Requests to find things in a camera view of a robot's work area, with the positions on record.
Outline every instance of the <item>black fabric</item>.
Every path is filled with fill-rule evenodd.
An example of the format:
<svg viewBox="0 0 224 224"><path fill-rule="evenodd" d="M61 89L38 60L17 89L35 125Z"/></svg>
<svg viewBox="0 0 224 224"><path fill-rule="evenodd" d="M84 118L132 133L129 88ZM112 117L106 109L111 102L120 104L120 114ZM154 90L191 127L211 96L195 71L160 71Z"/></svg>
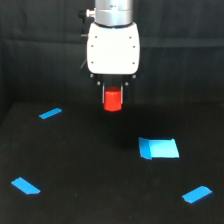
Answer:
<svg viewBox="0 0 224 224"><path fill-rule="evenodd" d="M62 113L42 120L55 107ZM14 104L0 129L0 222L222 223L224 107ZM145 160L138 137L176 140L179 159ZM22 177L41 190L24 195ZM182 195L206 186L195 204Z"/></svg>
<svg viewBox="0 0 224 224"><path fill-rule="evenodd" d="M10 101L6 93L5 79L2 70L2 43L0 41L0 126L9 111Z"/></svg>

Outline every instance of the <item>blue paper strip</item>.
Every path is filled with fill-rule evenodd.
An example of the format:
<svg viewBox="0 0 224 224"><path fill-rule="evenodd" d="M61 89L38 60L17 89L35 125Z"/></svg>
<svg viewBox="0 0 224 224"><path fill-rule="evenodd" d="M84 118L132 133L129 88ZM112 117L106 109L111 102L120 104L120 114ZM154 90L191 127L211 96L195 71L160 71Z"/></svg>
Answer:
<svg viewBox="0 0 224 224"><path fill-rule="evenodd" d="M149 140L152 158L179 158L179 152L174 139Z"/></svg>
<svg viewBox="0 0 224 224"><path fill-rule="evenodd" d="M205 197L206 195L212 193L211 190L209 190L207 187L201 186L185 195L183 195L182 197L184 198L185 201L189 202L189 203L193 203L203 197Z"/></svg>
<svg viewBox="0 0 224 224"><path fill-rule="evenodd" d="M46 112L44 114L39 115L39 117L42 118L42 119L46 119L46 118L51 117L51 116L53 116L55 114L58 114L60 112L62 112L62 110L59 109L59 108L56 108L54 110L51 110L51 111L48 111L48 112Z"/></svg>
<svg viewBox="0 0 224 224"><path fill-rule="evenodd" d="M33 185L31 185L21 177L14 180L12 184L23 191L25 194L38 194L40 192L40 190L35 188Z"/></svg>
<svg viewBox="0 0 224 224"><path fill-rule="evenodd" d="M148 139L139 138L139 149L141 157L145 159L152 159Z"/></svg>

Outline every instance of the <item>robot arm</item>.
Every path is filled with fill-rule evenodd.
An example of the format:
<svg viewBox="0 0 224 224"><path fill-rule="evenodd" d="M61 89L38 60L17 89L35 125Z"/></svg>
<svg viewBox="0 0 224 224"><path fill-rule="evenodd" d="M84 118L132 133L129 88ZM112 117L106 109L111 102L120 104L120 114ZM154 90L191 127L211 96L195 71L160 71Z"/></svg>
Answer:
<svg viewBox="0 0 224 224"><path fill-rule="evenodd" d="M140 61L133 0L95 0L94 10L86 10L85 17L94 18L88 35L83 31L81 34L88 38L88 70L98 78L104 109L121 110L124 89L129 85L128 80L136 77Z"/></svg>

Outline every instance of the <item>red object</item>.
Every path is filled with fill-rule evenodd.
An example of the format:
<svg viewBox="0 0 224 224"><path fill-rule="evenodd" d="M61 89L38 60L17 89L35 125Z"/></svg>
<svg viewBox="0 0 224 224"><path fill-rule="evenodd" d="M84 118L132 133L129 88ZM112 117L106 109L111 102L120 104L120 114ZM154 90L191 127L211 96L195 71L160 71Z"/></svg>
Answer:
<svg viewBox="0 0 224 224"><path fill-rule="evenodd" d="M121 110L121 89L118 87L106 88L104 95L104 110L111 112Z"/></svg>

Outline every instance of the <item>blue square paper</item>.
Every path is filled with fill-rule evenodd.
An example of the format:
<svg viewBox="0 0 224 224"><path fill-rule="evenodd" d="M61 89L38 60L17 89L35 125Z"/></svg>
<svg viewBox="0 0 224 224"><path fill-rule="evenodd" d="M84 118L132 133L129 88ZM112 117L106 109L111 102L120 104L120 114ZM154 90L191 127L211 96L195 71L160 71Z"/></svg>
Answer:
<svg viewBox="0 0 224 224"><path fill-rule="evenodd" d="M174 139L149 140L152 158L179 158L179 152Z"/></svg>

